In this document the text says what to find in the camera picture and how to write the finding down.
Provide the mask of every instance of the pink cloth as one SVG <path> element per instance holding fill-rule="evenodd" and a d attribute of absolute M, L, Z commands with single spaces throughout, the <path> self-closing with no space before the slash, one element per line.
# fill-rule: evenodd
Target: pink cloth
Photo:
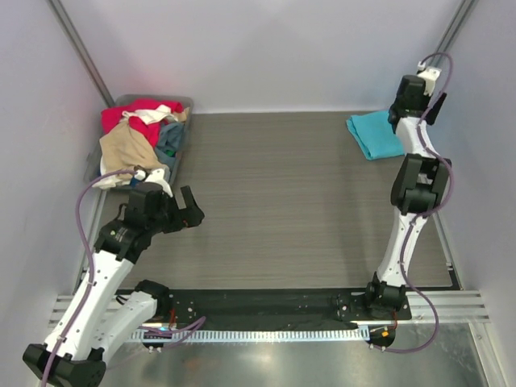
<path fill-rule="evenodd" d="M 116 127 L 122 119 L 124 111 L 133 112 L 140 109 L 155 110 L 159 105 L 165 105 L 170 108 L 172 112 L 181 113 L 183 105 L 174 101 L 156 101 L 154 99 L 137 99 L 132 104 L 127 106 L 116 106 L 105 109 L 101 113 L 101 123 L 104 133 L 109 133 L 111 129 Z M 129 117 L 129 126 L 135 131 L 140 132 L 153 148 L 158 144 L 160 138 L 160 123 L 149 123 L 146 125 L 138 117 Z"/>

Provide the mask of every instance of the metal pole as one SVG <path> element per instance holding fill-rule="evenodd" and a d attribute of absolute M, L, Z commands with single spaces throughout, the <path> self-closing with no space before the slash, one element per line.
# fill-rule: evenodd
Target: metal pole
<path fill-rule="evenodd" d="M 448 24 L 439 45 L 435 49 L 436 52 L 448 52 L 450 50 L 453 43 L 456 41 L 460 30 L 466 23 L 466 20 L 477 3 L 478 0 L 462 0 L 457 11 L 453 15 L 450 24 Z M 441 56 L 434 57 L 430 62 L 430 66 L 439 67 L 441 60 L 443 60 Z"/>
<path fill-rule="evenodd" d="M 66 9 L 63 7 L 63 4 L 60 0 L 47 0 L 48 5 L 52 9 L 52 12 L 57 18 L 57 21 L 61 25 L 64 30 L 64 33 L 68 36 L 71 45 L 75 49 L 75 52 L 81 59 L 82 64 L 85 66 L 86 71 L 88 72 L 91 80 L 95 84 L 98 92 L 104 99 L 104 102 L 108 107 L 114 106 L 114 99 L 111 96 L 110 91 L 107 89 L 104 80 L 102 79 L 100 72 L 97 70 L 95 63 L 91 59 L 91 56 L 86 49 L 86 46 L 82 42 L 79 33 L 73 26 L 72 20 L 70 19 Z"/>

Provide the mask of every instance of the wood grain surface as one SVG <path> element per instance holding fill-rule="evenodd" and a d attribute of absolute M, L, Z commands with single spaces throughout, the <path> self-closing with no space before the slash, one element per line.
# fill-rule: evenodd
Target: wood grain surface
<path fill-rule="evenodd" d="M 367 161 L 348 115 L 195 115 L 174 189 L 190 185 L 206 219 L 155 236 L 123 287 L 142 279 L 176 289 L 365 286 L 389 240 L 402 158 Z M 101 224 L 126 199 L 108 193 Z M 451 284 L 433 221 L 412 262 L 416 285 Z"/>

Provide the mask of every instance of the gray plastic bin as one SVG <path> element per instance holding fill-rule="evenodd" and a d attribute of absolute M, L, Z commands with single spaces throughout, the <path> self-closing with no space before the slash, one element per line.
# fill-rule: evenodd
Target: gray plastic bin
<path fill-rule="evenodd" d="M 190 112 L 188 118 L 185 122 L 185 133 L 183 134 L 183 138 L 181 139 L 180 150 L 176 153 L 176 162 L 174 163 L 174 168 L 172 171 L 169 171 L 169 184 L 173 185 L 173 182 L 176 180 L 177 170 L 179 168 L 179 164 L 181 163 L 182 158 L 182 150 L 185 149 L 186 144 L 189 140 L 189 130 L 190 124 L 192 121 L 192 110 L 194 109 L 194 101 L 188 97 L 179 97 L 177 95 L 153 95 L 153 94 L 125 94 L 121 97 L 117 98 L 114 103 L 115 106 L 125 106 L 133 103 L 136 99 L 139 98 L 150 98 L 155 99 L 157 101 L 177 101 L 180 102 L 184 108 L 189 107 Z M 100 175 L 100 159 L 102 157 L 102 150 L 100 148 L 100 144 L 97 143 L 95 149 L 88 155 L 88 167 L 85 172 L 85 181 L 90 182 L 95 177 Z M 129 185 L 121 185 L 114 189 L 131 189 Z"/>

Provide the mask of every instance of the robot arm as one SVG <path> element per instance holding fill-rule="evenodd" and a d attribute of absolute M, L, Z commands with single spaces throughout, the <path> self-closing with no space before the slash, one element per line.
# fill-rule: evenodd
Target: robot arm
<path fill-rule="evenodd" d="M 388 319 L 406 304 L 406 280 L 400 260 L 403 257 L 403 267 L 408 272 L 429 211 L 440 205 L 446 190 L 448 170 L 427 134 L 427 124 L 435 122 L 446 94 L 423 117 L 439 75 L 440 69 L 419 64 L 418 75 L 402 78 L 394 104 L 389 108 L 389 122 L 406 155 L 391 191 L 390 201 L 395 208 L 389 244 L 366 288 L 365 306 L 373 317 Z"/>
<path fill-rule="evenodd" d="M 181 188 L 186 208 L 180 209 L 163 175 L 159 169 L 148 174 L 129 193 L 123 219 L 117 217 L 99 231 L 94 245 L 94 280 L 85 302 L 88 273 L 44 344 L 31 344 L 24 352 L 24 362 L 39 379 L 50 352 L 61 341 L 48 382 L 60 387 L 99 385 L 106 364 L 127 337 L 145 321 L 170 311 L 169 289 L 152 281 L 142 281 L 127 302 L 102 321 L 115 291 L 141 252 L 148 248 L 152 237 L 161 232 L 196 227 L 204 219 L 190 188 Z M 63 329 L 70 321 L 73 325 L 62 340 Z"/>
<path fill-rule="evenodd" d="M 407 238 L 410 224 L 413 229 L 408 235 L 404 266 L 408 270 L 416 242 L 428 217 L 418 216 L 435 208 L 441 203 L 447 184 L 447 170 L 442 163 L 429 153 L 421 144 L 417 133 L 418 119 L 406 117 L 400 119 L 396 126 L 396 135 L 402 141 L 406 158 L 397 175 L 391 192 L 391 204 L 394 208 L 394 225 L 384 259 L 378 268 L 380 281 L 388 285 L 405 285 L 400 270 L 402 245 Z M 427 147 L 434 150 L 427 134 L 427 123 L 421 122 L 421 136 Z"/>

